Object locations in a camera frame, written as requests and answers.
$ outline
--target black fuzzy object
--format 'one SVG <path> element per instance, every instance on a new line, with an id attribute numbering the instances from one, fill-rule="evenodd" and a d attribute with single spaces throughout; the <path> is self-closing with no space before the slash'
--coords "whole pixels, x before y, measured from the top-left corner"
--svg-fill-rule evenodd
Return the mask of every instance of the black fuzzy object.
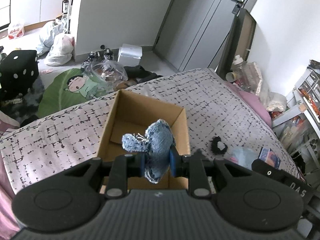
<path id="1" fill-rule="evenodd" d="M 220 150 L 219 147 L 218 147 L 218 142 L 221 142 L 221 138 L 219 136 L 217 137 L 213 137 L 212 138 L 212 141 L 211 142 L 211 151 L 214 155 L 221 155 L 221 154 L 225 154 L 228 150 L 228 146 L 224 144 L 224 149 L 223 150 Z"/>

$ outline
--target cardboard box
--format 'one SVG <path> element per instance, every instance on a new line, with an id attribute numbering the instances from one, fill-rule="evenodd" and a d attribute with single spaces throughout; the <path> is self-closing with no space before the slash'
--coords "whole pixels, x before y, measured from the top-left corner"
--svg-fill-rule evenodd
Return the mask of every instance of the cardboard box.
<path id="1" fill-rule="evenodd" d="M 148 126 L 159 119 L 170 125 L 179 154 L 190 154 L 187 116 L 183 107 L 131 91 L 119 90 L 106 121 L 98 156 L 108 162 L 126 154 L 122 148 L 122 136 L 126 133 L 144 135 Z M 188 188 L 188 180 L 173 178 L 168 171 L 158 184 L 152 184 L 146 178 L 129 178 L 128 189 L 133 188 L 182 189 Z"/>

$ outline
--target plastic bottle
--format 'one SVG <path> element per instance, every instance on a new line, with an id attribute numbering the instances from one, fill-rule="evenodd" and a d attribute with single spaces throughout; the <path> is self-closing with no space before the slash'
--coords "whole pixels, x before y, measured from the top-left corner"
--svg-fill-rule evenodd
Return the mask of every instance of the plastic bottle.
<path id="1" fill-rule="evenodd" d="M 250 84 L 243 70 L 246 64 L 247 62 L 244 61 L 240 55 L 236 55 L 231 69 L 239 87 L 241 87 L 243 90 L 250 91 Z"/>

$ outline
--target gray door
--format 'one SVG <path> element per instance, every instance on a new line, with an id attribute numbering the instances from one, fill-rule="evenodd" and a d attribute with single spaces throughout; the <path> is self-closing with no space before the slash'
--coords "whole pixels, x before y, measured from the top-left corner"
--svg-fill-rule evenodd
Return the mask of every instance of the gray door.
<path id="1" fill-rule="evenodd" d="M 215 56 L 221 57 L 220 48 L 233 22 L 236 3 L 235 0 L 174 0 L 155 52 L 179 71 L 207 68 Z"/>

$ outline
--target blue denim fabric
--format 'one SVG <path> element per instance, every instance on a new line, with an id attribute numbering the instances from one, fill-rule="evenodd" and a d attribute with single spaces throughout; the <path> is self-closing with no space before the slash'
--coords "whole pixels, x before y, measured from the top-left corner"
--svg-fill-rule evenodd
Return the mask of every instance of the blue denim fabric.
<path id="1" fill-rule="evenodd" d="M 170 126 L 166 121 L 159 119 L 142 135 L 125 134 L 122 136 L 122 148 L 128 152 L 145 152 L 145 177 L 151 183 L 158 183 L 167 172 L 170 163 L 169 150 L 175 146 L 175 140 Z"/>

